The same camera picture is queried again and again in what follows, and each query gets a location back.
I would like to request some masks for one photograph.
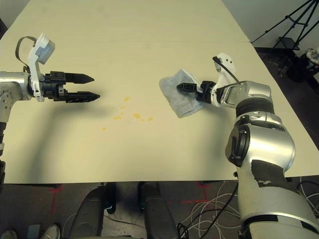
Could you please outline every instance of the tripod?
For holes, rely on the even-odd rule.
[[[286,45],[283,42],[283,38],[285,38],[285,36],[293,29],[295,28],[295,26],[298,25],[303,25],[303,28],[296,40],[296,42],[293,44],[292,48],[289,49],[295,49],[296,46],[299,45],[299,43],[319,24],[319,20],[307,31],[304,33],[305,29],[309,26],[308,23],[311,19],[311,17],[313,16],[313,13],[317,7],[319,3],[319,0],[308,0],[307,2],[305,2],[304,4],[302,4],[299,8],[297,8],[296,10],[294,10],[292,13],[290,13],[289,15],[285,16],[285,18],[283,20],[281,20],[280,22],[278,22],[276,25],[274,25],[273,27],[271,27],[270,29],[266,30],[263,34],[261,34],[259,37],[257,37],[254,41],[252,41],[251,43],[253,44],[255,41],[257,41],[258,39],[260,39],[261,37],[263,37],[265,34],[267,34],[269,31],[271,31],[272,29],[274,29],[276,26],[278,26],[279,24],[281,24],[282,22],[284,22],[285,20],[289,19],[293,22],[292,26],[288,29],[288,31],[279,38],[279,41],[272,47],[272,49],[274,49],[280,42],[283,43],[283,45],[285,46],[285,48],[287,49]],[[296,12],[298,12],[300,9],[302,9],[304,6],[306,6],[306,9],[301,13],[301,15],[296,19],[292,19],[291,16],[294,15]],[[303,16],[311,9],[311,12],[306,20],[305,23],[300,22],[301,19],[303,18]]]

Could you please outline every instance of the shoe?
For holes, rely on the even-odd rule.
[[[41,239],[60,239],[60,228],[57,224],[51,224]]]
[[[4,233],[2,233],[0,239],[18,239],[18,237],[17,237],[15,231],[8,230],[8,231],[5,231]]]

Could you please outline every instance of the tabletop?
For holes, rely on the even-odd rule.
[[[17,40],[45,32],[56,49],[41,72],[84,73],[67,84],[101,97],[66,104],[20,101],[5,130],[6,183],[234,179],[224,155],[234,109],[211,105],[179,119],[159,80],[180,69],[217,81],[224,52],[239,80],[267,84],[275,113],[293,137],[286,176],[319,174],[319,152],[275,80],[220,0],[31,0],[0,40],[0,70],[21,71]],[[32,42],[21,45],[26,59]]]

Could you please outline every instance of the wall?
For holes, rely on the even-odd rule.
[[[253,41],[265,30],[271,28],[277,22],[284,19],[284,17],[303,3],[306,0],[222,0],[227,6],[229,11],[232,13],[242,30],[245,32],[247,37]],[[296,12],[292,18],[296,19],[301,12]],[[308,14],[305,15],[302,20],[306,21]],[[314,12],[312,20],[309,22],[311,26],[314,22],[319,20],[319,6]],[[264,37],[254,43],[254,46],[259,47],[272,47],[279,36],[283,36],[284,33],[292,25],[292,22],[287,19],[281,25],[277,26],[272,31],[268,32]],[[294,40],[297,39],[298,34],[301,31],[302,26],[297,25],[292,29],[288,37],[292,37]],[[299,45],[300,51],[296,53],[301,55],[308,48],[315,48],[319,46],[319,25],[315,27],[312,32],[307,35]]]
[[[0,18],[9,28],[30,0],[0,0]]]

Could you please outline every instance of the towel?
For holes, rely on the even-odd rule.
[[[159,81],[159,87],[178,117],[189,116],[203,108],[203,102],[196,100],[196,94],[180,92],[176,86],[180,83],[197,83],[196,78],[185,70],[178,71],[172,77]]]

